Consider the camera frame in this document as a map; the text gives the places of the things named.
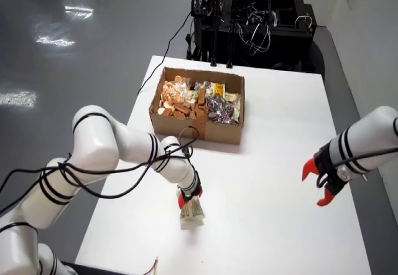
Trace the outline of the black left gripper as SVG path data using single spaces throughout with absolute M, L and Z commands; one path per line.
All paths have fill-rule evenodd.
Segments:
M 187 188 L 178 187 L 178 191 L 180 192 L 178 196 L 178 205 L 180 209 L 184 207 L 185 202 L 189 202 L 193 197 L 201 197 L 203 189 L 196 170 L 193 172 L 192 183 Z

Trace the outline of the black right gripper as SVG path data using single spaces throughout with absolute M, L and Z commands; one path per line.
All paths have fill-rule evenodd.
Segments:
M 351 180 L 351 171 L 345 165 L 335 167 L 334 164 L 345 159 L 343 149 L 339 146 L 323 146 L 303 166 L 302 181 L 309 174 L 318 175 L 317 187 L 324 187 L 324 197 L 317 205 L 325 207 L 332 202 L 334 197 L 340 193 L 343 187 Z

